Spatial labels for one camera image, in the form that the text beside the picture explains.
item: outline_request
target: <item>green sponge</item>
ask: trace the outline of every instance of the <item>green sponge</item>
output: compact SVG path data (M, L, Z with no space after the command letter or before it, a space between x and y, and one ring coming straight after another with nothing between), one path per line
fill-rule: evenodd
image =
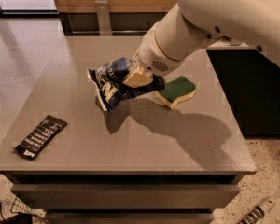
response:
M192 98L196 93L196 85L183 76L166 83L164 90L157 91L157 97L170 109L178 103Z

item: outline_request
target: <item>gray tabletop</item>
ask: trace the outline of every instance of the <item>gray tabletop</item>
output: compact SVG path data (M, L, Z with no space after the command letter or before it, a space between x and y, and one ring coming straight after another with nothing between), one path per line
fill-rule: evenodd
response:
M253 173L255 164L205 50L166 77L197 85L194 98L173 111L155 93L122 102L104 114L87 80L95 68L131 58L141 37L67 37L0 146L0 171ZM52 115L68 122L35 161L13 148Z

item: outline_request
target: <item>table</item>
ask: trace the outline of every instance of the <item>table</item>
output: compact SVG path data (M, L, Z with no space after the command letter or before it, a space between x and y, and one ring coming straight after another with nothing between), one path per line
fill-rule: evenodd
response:
M165 78L190 79L193 99L171 111L152 92L102 112L87 67L131 58L141 38L65 37L0 146L0 173L50 223L210 223L256 172L205 50ZM13 148L46 115L68 125L20 158Z

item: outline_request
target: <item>wire basket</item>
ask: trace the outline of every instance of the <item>wire basket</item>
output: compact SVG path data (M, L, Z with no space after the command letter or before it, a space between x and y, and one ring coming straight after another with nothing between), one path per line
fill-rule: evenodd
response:
M34 210L27 206L22 200L18 197L15 198L11 206L10 212L12 214L30 214L33 218L34 224L49 224L47 220L43 217L38 216L34 213Z

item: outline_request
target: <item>speckled tile floor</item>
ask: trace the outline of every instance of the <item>speckled tile floor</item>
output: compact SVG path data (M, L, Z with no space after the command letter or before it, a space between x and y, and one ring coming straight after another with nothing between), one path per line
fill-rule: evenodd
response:
M58 19L0 19L0 144L63 38ZM212 224L236 224L262 199L280 192L280 139L246 139L258 172L246 176L240 194L216 210ZM11 183L0 175L3 215L10 217ZM280 223L280 198L259 224Z

